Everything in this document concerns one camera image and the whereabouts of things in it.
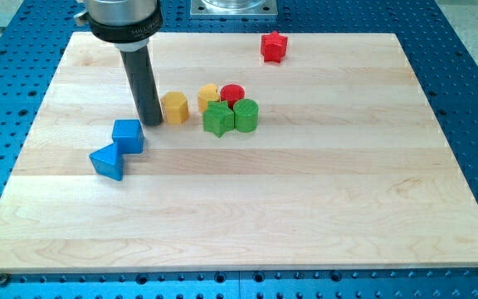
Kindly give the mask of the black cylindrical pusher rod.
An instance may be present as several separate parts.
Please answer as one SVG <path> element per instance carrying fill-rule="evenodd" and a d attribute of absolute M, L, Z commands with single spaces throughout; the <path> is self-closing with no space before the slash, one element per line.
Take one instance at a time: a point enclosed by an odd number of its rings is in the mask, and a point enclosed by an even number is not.
<path fill-rule="evenodd" d="M 148 48 L 120 54 L 140 122 L 145 126 L 160 125 L 163 116 Z"/>

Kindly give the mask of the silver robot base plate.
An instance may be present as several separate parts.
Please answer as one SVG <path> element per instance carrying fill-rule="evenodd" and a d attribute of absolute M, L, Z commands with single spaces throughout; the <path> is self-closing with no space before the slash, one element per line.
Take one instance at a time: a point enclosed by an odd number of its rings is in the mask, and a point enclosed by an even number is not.
<path fill-rule="evenodd" d="M 276 0 L 191 0 L 192 17 L 274 17 L 278 15 Z"/>

